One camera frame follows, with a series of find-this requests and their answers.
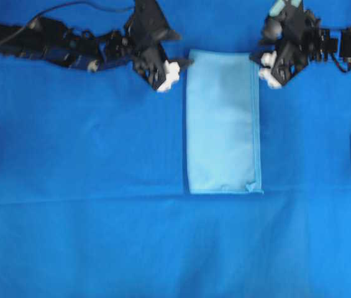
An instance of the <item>black mount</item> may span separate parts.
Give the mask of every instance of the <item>black mount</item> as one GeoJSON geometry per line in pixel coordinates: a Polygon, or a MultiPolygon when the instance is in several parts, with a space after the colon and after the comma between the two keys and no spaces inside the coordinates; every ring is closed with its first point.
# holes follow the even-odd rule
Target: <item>black mount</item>
{"type": "Polygon", "coordinates": [[[351,28],[342,30],[339,57],[347,63],[343,69],[336,60],[339,40],[330,36],[330,29],[320,27],[321,20],[310,10],[304,10],[303,1],[278,0],[265,20],[260,45],[269,46],[251,55],[251,60],[270,70],[262,78],[275,79],[278,87],[286,85],[310,61],[328,61],[329,57],[343,72],[351,70],[351,28]],[[273,63],[263,63],[264,55],[271,54],[273,63]]]}
{"type": "MultiPolygon", "coordinates": [[[[0,24],[0,40],[20,27],[0,24]]],[[[134,70],[154,90],[165,81],[165,62],[177,62],[181,68],[191,64],[187,59],[169,60],[162,41],[179,40],[156,0],[135,0],[135,11],[120,30],[94,36],[85,30],[76,34],[64,23],[40,17],[17,37],[0,46],[0,53],[30,60],[45,60],[64,68],[102,71],[132,61],[134,70]]]]}

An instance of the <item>cable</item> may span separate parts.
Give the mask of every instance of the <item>cable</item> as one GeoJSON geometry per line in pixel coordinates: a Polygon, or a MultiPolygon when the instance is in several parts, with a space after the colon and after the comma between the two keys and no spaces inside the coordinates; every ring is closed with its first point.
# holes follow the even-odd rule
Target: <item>cable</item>
{"type": "Polygon", "coordinates": [[[120,8],[120,9],[116,9],[116,8],[108,8],[108,7],[103,7],[103,6],[99,6],[95,3],[89,2],[89,1],[72,1],[72,2],[66,2],[63,4],[59,4],[56,6],[53,6],[51,8],[45,9],[41,12],[39,12],[38,14],[36,14],[30,21],[28,21],[28,23],[26,23],[25,26],[19,28],[18,30],[16,30],[13,34],[7,36],[6,38],[0,40],[0,46],[4,45],[5,43],[9,42],[10,40],[14,39],[15,37],[17,37],[19,34],[21,34],[24,30],[26,30],[27,28],[29,28],[29,26],[35,22],[38,18],[42,17],[43,15],[45,15],[48,12],[52,12],[55,11],[57,9],[60,8],[64,8],[64,7],[68,7],[68,6],[74,6],[74,5],[80,5],[80,4],[84,4],[87,6],[91,6],[94,9],[97,9],[99,11],[105,11],[105,12],[112,12],[112,13],[122,13],[122,12],[127,12],[127,11],[131,11],[133,10],[135,7],[134,6],[129,6],[129,7],[125,7],[125,8],[120,8]]]}
{"type": "Polygon", "coordinates": [[[343,73],[348,73],[351,71],[351,63],[348,63],[348,68],[345,69],[341,66],[341,64],[337,61],[336,57],[334,56],[334,53],[330,53],[332,61],[334,61],[335,65],[338,67],[338,69],[343,72],[343,73]]]}

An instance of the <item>light blue towel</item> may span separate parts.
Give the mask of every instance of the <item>light blue towel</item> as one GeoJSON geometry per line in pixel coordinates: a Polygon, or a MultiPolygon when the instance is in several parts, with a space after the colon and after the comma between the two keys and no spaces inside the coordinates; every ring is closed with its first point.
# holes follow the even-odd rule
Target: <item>light blue towel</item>
{"type": "Polygon", "coordinates": [[[262,192],[258,68],[247,54],[192,50],[186,99],[192,194],[262,192]]]}

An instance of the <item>blue tablecloth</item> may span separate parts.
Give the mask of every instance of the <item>blue tablecloth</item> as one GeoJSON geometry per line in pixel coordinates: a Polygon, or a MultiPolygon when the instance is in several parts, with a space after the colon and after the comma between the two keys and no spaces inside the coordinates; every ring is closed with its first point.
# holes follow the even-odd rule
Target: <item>blue tablecloth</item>
{"type": "MultiPolygon", "coordinates": [[[[0,22],[59,2],[0,0],[0,22]]],[[[160,4],[184,37],[168,54],[186,56],[252,51],[272,1],[160,4]]],[[[351,24],[351,0],[305,5],[351,24]]],[[[50,16],[97,34],[127,19],[50,16]]],[[[314,63],[281,91],[261,83],[252,196],[187,194],[185,81],[155,94],[130,65],[0,57],[0,297],[351,297],[351,74],[314,63]]]]}

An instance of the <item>wire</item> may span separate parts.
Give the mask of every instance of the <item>wire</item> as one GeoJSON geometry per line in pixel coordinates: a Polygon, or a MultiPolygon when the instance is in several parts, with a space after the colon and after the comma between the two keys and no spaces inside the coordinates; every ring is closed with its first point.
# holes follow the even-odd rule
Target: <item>wire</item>
{"type": "Polygon", "coordinates": [[[351,63],[348,63],[348,68],[345,69],[341,66],[341,64],[338,62],[338,60],[336,59],[336,57],[334,56],[334,53],[330,53],[332,61],[334,61],[335,65],[338,67],[338,69],[343,72],[343,73],[348,73],[349,71],[351,71],[351,63]]]}
{"type": "Polygon", "coordinates": [[[104,11],[104,12],[112,12],[112,13],[122,13],[122,12],[127,12],[127,11],[131,11],[133,10],[135,7],[134,6],[129,6],[129,7],[125,7],[125,8],[120,8],[120,9],[116,9],[116,8],[108,8],[108,7],[103,7],[103,6],[99,6],[95,3],[89,2],[89,1],[72,1],[72,2],[66,2],[63,4],[59,4],[53,7],[50,7],[48,9],[45,9],[41,12],[39,12],[38,14],[36,14],[30,21],[28,21],[28,23],[26,23],[25,26],[19,28],[18,30],[16,30],[13,34],[8,35],[6,38],[0,40],[0,46],[4,45],[5,43],[9,42],[10,40],[14,39],[15,37],[17,37],[19,34],[21,34],[24,30],[28,29],[30,27],[31,24],[33,24],[33,22],[35,22],[38,18],[42,17],[43,15],[47,14],[48,12],[52,12],[55,11],[57,9],[61,9],[64,7],[68,7],[68,6],[74,6],[74,5],[80,5],[80,4],[84,4],[87,6],[91,6],[94,9],[97,9],[99,11],[104,11]]]}

